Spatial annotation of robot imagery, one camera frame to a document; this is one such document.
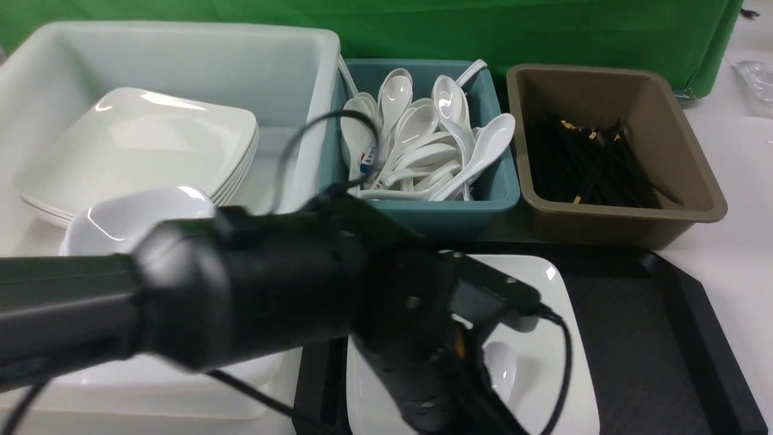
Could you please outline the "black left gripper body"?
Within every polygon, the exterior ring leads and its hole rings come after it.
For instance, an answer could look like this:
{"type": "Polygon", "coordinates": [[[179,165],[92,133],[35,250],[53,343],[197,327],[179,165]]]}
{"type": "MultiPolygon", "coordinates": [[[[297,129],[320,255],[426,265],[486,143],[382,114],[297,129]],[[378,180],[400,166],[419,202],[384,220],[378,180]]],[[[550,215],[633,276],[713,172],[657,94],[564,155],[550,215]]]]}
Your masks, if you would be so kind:
{"type": "Polygon", "coordinates": [[[483,343],[497,325],[529,331],[532,286],[454,251],[384,263],[353,341],[418,434],[524,434],[494,392],[483,343]]]}

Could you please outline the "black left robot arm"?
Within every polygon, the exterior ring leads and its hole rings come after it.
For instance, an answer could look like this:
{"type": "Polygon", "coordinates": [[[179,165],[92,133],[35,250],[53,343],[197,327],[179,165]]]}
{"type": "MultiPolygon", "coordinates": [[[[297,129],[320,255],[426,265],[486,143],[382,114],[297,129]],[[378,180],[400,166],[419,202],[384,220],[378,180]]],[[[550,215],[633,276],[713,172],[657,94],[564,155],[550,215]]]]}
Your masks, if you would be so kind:
{"type": "Polygon", "coordinates": [[[494,393],[483,342],[531,330],[532,286],[432,242],[353,196],[298,212],[166,221],[130,254],[2,259],[2,391],[28,391],[14,434],[53,378],[149,353],[322,433],[337,430],[223,371],[350,337],[420,434],[524,434],[494,393]]]}

